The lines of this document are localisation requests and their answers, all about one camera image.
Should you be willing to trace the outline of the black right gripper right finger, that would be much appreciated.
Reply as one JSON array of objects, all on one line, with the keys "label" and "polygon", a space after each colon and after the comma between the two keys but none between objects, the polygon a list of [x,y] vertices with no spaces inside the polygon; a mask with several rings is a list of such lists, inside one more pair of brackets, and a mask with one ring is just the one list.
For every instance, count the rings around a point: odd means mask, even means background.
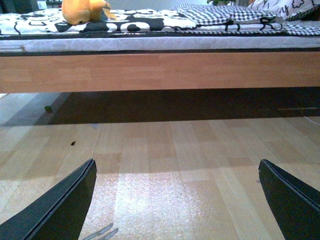
[{"label": "black right gripper right finger", "polygon": [[267,159],[259,180],[272,214],[286,240],[320,238],[320,192]]}]

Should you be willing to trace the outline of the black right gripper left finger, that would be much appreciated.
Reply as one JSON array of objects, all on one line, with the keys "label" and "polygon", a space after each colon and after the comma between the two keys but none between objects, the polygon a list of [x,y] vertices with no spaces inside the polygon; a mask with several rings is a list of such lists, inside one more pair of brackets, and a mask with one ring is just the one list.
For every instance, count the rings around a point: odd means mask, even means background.
[{"label": "black right gripper left finger", "polygon": [[2,240],[76,240],[91,205],[97,166],[89,159],[0,225]]}]

